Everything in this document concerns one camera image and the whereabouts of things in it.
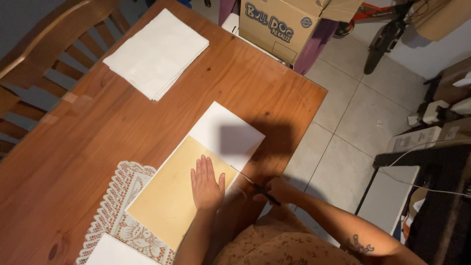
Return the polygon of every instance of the person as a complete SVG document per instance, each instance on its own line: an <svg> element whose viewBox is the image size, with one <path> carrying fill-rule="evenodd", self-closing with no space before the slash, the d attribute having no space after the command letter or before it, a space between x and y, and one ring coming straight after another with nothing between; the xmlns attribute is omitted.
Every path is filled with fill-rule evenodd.
<svg viewBox="0 0 471 265"><path fill-rule="evenodd" d="M211 227L224 198L225 174L216 183L212 161L201 155L190 172L196 215L174 265L200 265L210 243ZM216 265L425 265L416 254L368 221L306 194L280 177L266 185L282 203L242 231L214 260ZM257 194L255 201L265 197ZM306 211L346 251L317 237L286 204Z"/></svg>

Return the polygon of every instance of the lace doily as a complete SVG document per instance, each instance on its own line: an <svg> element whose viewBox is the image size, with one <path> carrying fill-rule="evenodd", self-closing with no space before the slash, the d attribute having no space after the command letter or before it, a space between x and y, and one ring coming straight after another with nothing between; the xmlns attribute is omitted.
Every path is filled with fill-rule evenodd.
<svg viewBox="0 0 471 265"><path fill-rule="evenodd" d="M83 249L76 260L77 265L87 262L103 233L114 236L162 265L173 263L175 252L124 212L155 172L155 168L136 162L122 161L118 164L110 188L106 190L101 207L97 210L95 221L85 235Z"/></svg>

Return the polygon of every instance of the scissors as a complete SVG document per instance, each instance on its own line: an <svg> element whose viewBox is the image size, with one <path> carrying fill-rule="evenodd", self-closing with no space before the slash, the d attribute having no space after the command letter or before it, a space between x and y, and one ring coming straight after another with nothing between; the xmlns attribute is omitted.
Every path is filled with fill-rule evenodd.
<svg viewBox="0 0 471 265"><path fill-rule="evenodd" d="M267 197L267 199L269 199L272 203L274 203L275 205L278 205L278 206L281 206L281 203L279 201L277 201L273 196L271 196L270 194L268 194L268 192L260 187L257 183L254 183L253 181L251 181L246 175L244 175L242 172L239 172L242 176L245 177L246 180L248 180L248 182L250 182L250 184L252 184L252 187L260 192L261 194L263 194L265 197Z"/></svg>

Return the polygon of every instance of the black scissors handle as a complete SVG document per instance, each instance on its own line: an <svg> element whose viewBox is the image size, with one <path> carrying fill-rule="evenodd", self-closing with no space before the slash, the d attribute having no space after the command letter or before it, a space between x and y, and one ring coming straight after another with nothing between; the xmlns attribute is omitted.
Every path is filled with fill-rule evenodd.
<svg viewBox="0 0 471 265"><path fill-rule="evenodd" d="M258 192L260 192L261 194L263 194L265 197L267 197L267 199L269 199L269 200L270 200L271 202L273 202L274 204L276 204L276 205L278 205L278 206L281 206L281 203L280 203L279 201L277 201L273 196L271 196L270 194L268 194L268 192L267 192L264 188L260 187L259 185L255 184L255 183L253 184L253 188L254 188L256 191L258 191Z"/></svg>

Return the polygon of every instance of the hand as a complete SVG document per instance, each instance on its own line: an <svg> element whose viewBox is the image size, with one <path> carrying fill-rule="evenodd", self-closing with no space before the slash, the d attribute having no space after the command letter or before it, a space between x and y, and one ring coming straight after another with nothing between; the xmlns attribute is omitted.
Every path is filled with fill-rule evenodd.
<svg viewBox="0 0 471 265"><path fill-rule="evenodd" d="M266 185L265 190L281 203L294 203L303 195L303 192L291 186L286 180L280 177L274 177ZM267 201L263 194L253 196L254 201Z"/></svg>
<svg viewBox="0 0 471 265"><path fill-rule="evenodd" d="M214 168L211 158L201 155L201 160L196 160L196 172L191 169L191 188L193 200L198 211L209 210L216 212L221 206L225 193L226 174L219 176L219 185L214 179Z"/></svg>

